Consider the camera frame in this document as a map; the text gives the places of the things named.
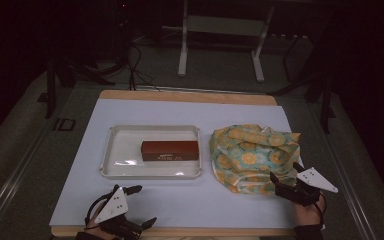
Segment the red box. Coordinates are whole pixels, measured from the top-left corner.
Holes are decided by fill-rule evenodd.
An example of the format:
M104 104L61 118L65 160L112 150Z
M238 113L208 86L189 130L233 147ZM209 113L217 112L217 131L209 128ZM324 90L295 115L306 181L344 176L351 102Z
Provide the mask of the red box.
M199 160L198 141L143 141L144 161Z

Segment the metal frame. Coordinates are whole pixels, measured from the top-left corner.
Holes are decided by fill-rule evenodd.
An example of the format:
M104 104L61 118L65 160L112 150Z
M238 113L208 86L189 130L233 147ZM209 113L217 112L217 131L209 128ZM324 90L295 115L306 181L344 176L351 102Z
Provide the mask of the metal frame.
M267 36L267 30L273 16L274 6L268 10L266 19L263 21L247 19L231 19L219 17L205 17L188 15L188 0L183 1L183 27L182 27L182 49L180 51L179 77L186 76L186 64L188 59L188 31L236 34L245 36L258 36L257 47L251 51L256 80L264 82L263 70L260 62L261 49Z

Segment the yellow cloth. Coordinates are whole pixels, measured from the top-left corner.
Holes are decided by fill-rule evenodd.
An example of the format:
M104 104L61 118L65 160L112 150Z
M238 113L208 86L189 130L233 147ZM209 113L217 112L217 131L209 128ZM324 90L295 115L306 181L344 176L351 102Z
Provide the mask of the yellow cloth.
M235 193L273 194L273 172L280 182L294 186L300 133L276 132L256 124L215 130L210 139L214 174Z

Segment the wooden table edge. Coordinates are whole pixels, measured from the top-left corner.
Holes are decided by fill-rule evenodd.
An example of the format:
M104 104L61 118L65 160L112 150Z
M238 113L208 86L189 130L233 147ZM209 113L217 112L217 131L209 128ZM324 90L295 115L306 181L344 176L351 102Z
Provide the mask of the wooden table edge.
M99 98L277 106L272 96L238 93L103 90Z
M51 228L55 237L74 237L83 231L80 226L54 226ZM285 228L158 228L145 230L142 237L260 237L294 236L295 232Z

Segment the clear plastic tray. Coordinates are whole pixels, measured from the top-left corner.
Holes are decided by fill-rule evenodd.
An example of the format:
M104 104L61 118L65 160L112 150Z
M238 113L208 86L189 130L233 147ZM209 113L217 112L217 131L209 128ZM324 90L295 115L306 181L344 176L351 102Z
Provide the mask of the clear plastic tray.
M199 159L190 161L143 161L143 141L198 141ZM101 174L122 178L195 178L201 174L199 129L191 125L117 125L110 136L101 165Z

